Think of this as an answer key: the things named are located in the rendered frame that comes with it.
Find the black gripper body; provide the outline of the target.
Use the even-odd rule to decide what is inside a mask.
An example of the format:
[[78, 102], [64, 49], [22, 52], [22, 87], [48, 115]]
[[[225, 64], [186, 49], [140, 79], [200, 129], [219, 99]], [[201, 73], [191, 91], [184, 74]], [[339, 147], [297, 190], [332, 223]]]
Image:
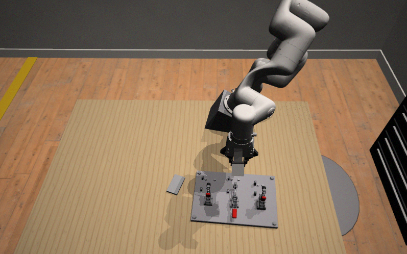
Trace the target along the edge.
[[243, 157], [249, 158], [253, 156], [254, 152], [254, 137], [251, 139], [251, 141], [247, 144], [240, 145], [236, 144], [231, 140], [230, 133], [227, 136], [227, 141], [226, 141], [226, 155], [234, 157], [234, 148], [239, 148], [243, 149]]

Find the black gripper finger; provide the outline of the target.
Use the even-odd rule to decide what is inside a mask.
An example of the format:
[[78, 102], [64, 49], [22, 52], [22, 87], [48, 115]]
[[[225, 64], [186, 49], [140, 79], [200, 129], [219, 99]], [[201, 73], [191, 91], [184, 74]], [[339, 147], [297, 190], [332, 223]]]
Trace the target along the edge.
[[248, 163], [249, 159], [251, 159], [251, 158], [253, 158], [253, 157], [256, 157], [256, 156], [258, 156], [258, 151], [254, 148], [254, 152], [253, 152], [253, 156], [252, 156], [252, 157], [249, 157], [249, 158], [244, 157], [244, 167], [245, 167], [245, 165]]
[[233, 157], [226, 155], [226, 146], [223, 147], [223, 148], [220, 150], [220, 153], [229, 158], [229, 163], [231, 163], [231, 166], [232, 166]]

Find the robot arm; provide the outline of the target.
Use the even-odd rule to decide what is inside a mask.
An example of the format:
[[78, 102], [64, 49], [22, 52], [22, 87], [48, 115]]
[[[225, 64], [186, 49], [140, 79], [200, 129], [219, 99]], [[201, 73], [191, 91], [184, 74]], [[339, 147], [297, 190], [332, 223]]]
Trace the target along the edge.
[[270, 34], [276, 37], [267, 51], [269, 60], [256, 59], [243, 81], [223, 101], [232, 115], [230, 137], [234, 143], [249, 143], [257, 136], [254, 125], [271, 117], [276, 109], [272, 100], [260, 94], [262, 84], [287, 86], [305, 65], [316, 32], [328, 22], [328, 14], [308, 0], [280, 1], [269, 26]]

